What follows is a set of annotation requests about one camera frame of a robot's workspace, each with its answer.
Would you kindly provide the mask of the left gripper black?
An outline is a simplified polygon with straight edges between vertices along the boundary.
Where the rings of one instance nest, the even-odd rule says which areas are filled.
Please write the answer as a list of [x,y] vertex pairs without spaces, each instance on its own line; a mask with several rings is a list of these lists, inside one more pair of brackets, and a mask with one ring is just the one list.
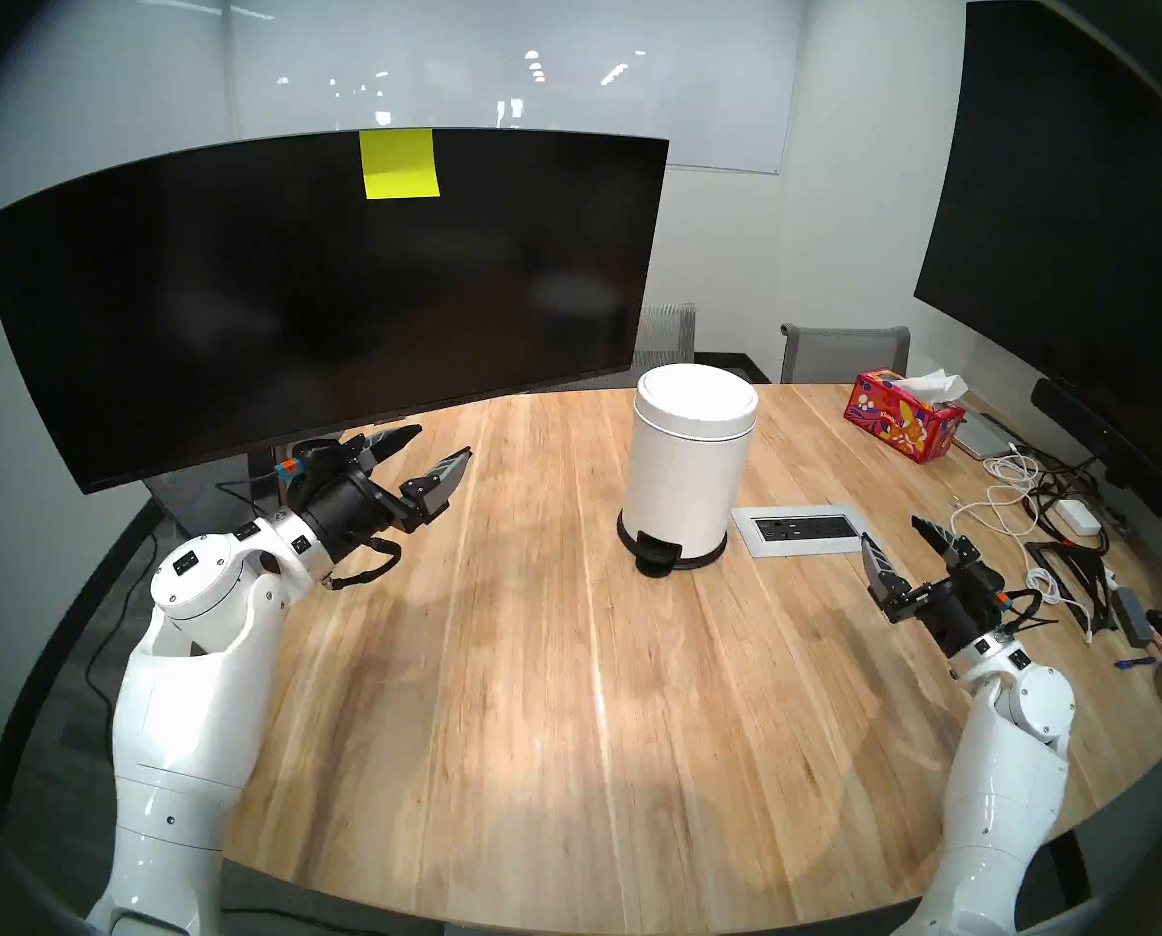
[[351,437],[354,462],[314,463],[294,477],[294,513],[311,530],[328,557],[347,557],[357,546],[390,527],[413,533],[449,507],[469,465],[469,447],[457,449],[422,477],[401,484],[400,497],[363,473],[389,461],[421,432],[418,423],[410,423],[356,434]]

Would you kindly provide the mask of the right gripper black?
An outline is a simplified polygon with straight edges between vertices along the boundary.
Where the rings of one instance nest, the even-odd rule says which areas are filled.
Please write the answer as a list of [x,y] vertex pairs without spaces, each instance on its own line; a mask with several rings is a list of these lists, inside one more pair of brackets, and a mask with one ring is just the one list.
[[859,543],[868,593],[887,620],[917,620],[928,629],[944,657],[955,657],[975,640],[1000,628],[1004,578],[980,561],[980,550],[967,537],[921,514],[912,514],[910,525],[944,559],[949,575],[910,591],[908,579],[894,569],[878,543],[862,533]]

